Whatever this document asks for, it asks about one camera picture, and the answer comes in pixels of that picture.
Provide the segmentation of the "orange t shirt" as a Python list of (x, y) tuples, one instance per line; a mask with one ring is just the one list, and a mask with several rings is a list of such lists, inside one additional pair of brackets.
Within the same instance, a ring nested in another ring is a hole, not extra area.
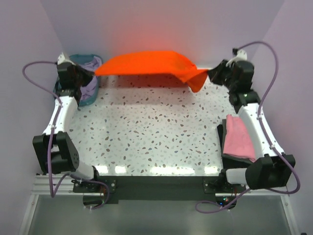
[(197, 93), (207, 80), (207, 72), (208, 69), (199, 69), (175, 51), (142, 51), (111, 58), (94, 73), (97, 76), (170, 74)]

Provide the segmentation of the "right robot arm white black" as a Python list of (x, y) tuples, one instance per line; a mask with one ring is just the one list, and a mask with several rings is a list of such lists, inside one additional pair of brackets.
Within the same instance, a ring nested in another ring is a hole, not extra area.
[(274, 190), (285, 187), (294, 174), (295, 158), (275, 139), (262, 100), (251, 88), (253, 75), (254, 65), (244, 59), (222, 60), (208, 71), (213, 84), (228, 89), (236, 113), (218, 126), (224, 169), (215, 185), (223, 192), (235, 185)]

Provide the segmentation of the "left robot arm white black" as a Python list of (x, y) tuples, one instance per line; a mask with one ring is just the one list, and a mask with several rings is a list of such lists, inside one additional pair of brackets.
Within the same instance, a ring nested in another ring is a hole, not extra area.
[(85, 179), (90, 192), (101, 188), (95, 167), (80, 161), (78, 150), (69, 136), (69, 125), (81, 99), (81, 87), (93, 78), (93, 72), (66, 59), (57, 62), (60, 88), (55, 89), (55, 108), (47, 128), (33, 138), (33, 146), (43, 173), (72, 173)]

